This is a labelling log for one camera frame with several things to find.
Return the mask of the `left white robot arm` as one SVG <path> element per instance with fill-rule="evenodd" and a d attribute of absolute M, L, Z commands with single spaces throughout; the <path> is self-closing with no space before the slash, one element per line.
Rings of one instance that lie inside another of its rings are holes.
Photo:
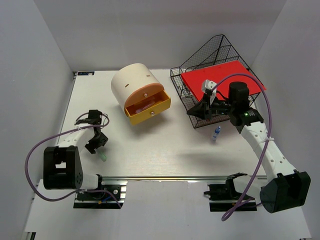
<path fill-rule="evenodd" d="M 94 155 L 107 143 L 102 118 L 101 111 L 89 110 L 86 118 L 77 118 L 73 132 L 64 141 L 44 150 L 43 184 L 47 190 L 88 190 L 96 200 L 105 196 L 106 187 L 99 183 L 100 175 L 84 173 L 80 159 L 82 150 Z"/>

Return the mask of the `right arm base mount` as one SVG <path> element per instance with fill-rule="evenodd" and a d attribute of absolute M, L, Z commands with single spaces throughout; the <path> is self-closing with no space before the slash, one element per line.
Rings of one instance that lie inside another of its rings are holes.
<path fill-rule="evenodd" d="M 246 173 L 239 172 L 227 176 L 224 183 L 212 183 L 208 185 L 208 190 L 203 193 L 209 199 L 211 212 L 226 212 L 234 207 L 245 190 L 251 177 Z M 263 179 L 255 178 L 249 190 L 244 196 L 237 212 L 253 212 L 261 205 L 260 191 L 266 184 Z"/>

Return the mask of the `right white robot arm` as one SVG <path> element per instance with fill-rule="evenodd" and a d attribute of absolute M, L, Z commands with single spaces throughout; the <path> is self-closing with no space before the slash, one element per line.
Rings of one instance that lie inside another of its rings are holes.
<path fill-rule="evenodd" d="M 298 171 L 278 148 L 270 136 L 272 122 L 265 123 L 260 113 L 250 106 L 247 84 L 230 83 L 225 100 L 217 99 L 217 88 L 217 83 L 205 80 L 201 86 L 202 99 L 187 114 L 204 120 L 211 115 L 229 116 L 231 124 L 258 158 L 252 176 L 246 173 L 228 176 L 224 193 L 237 202 L 224 213 L 222 221 L 247 204 L 246 197 L 259 200 L 269 213 L 303 206 L 311 178 L 307 172 Z"/>

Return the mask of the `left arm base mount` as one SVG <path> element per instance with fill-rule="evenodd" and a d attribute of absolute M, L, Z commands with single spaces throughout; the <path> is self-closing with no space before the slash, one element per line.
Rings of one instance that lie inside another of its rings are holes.
<path fill-rule="evenodd" d="M 127 181 L 99 177 L 99 192 L 81 192 L 74 198 L 74 209 L 120 209 L 126 198 Z"/>

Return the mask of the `green highlighter pen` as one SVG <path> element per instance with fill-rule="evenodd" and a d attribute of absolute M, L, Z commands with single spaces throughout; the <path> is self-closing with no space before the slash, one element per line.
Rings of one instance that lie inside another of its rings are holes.
<path fill-rule="evenodd" d="M 107 161 L 106 153 L 105 153 L 103 150 L 99 150 L 99 151 L 98 151 L 98 155 L 99 155 L 100 159 L 101 159 L 103 162 L 106 162 L 106 161 Z"/>

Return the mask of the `red paper folder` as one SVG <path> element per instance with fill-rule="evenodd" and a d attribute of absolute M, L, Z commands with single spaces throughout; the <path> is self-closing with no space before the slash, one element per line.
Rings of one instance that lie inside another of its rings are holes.
<path fill-rule="evenodd" d="M 204 94 L 202 92 L 202 83 L 205 80 L 210 80 L 218 84 L 221 80 L 232 74 L 247 74 L 253 76 L 253 74 L 250 73 L 240 61 L 233 60 L 210 67 L 182 73 L 181 78 L 188 89 L 191 91 L 191 93 L 195 96 L 196 100 L 200 101 Z M 223 100 L 224 98 L 228 97 L 229 84 L 232 82 L 246 83 L 250 95 L 258 94 L 261 92 L 261 89 L 258 87 L 258 85 L 248 77 L 234 76 L 227 79 L 217 87 L 217 90 L 221 92 L 221 95 L 219 94 L 217 96 L 219 100 Z"/>

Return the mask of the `cream round drawer box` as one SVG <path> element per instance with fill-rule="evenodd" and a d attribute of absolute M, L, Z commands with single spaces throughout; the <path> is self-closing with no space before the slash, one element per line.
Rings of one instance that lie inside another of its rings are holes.
<path fill-rule="evenodd" d="M 111 80 L 111 91 L 132 125 L 140 124 L 171 106 L 171 98 L 164 86 L 142 63 L 120 69 Z M 136 114 L 135 105 L 148 100 L 155 100 L 155 104 Z"/>

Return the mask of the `pink highlighter pen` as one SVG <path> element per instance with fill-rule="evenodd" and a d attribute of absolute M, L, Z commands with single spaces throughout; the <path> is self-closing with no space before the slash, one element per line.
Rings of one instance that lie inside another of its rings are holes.
<path fill-rule="evenodd" d="M 144 101 L 142 103 L 136 104 L 135 105 L 135 113 L 138 114 L 140 112 L 143 112 L 144 110 L 150 108 L 151 106 L 153 106 L 156 103 L 156 101 L 154 99 L 151 100 L 147 100 Z"/>

